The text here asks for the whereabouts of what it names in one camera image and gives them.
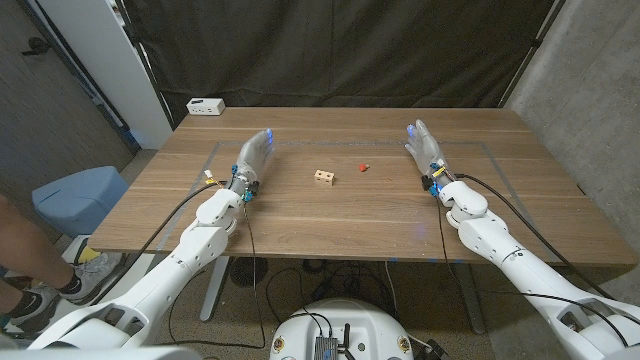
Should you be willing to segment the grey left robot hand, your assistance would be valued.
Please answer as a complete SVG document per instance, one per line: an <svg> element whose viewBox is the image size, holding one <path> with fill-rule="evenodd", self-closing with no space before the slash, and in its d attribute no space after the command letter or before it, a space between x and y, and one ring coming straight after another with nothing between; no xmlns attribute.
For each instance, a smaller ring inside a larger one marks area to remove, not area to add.
<svg viewBox="0 0 640 360"><path fill-rule="evenodd" d="M260 180L273 148L273 132L269 128L247 140L232 166L232 178L227 188L243 197L249 186Z"/></svg>

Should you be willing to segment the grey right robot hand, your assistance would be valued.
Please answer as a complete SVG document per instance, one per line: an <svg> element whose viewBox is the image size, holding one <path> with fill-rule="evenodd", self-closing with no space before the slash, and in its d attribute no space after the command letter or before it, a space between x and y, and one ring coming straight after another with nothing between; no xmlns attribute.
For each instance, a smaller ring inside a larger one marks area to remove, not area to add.
<svg viewBox="0 0 640 360"><path fill-rule="evenodd" d="M407 133L405 148L421 173L422 187L432 196L438 197L443 188L454 182L456 177L436 139L422 120L417 119L414 124L409 124Z"/></svg>

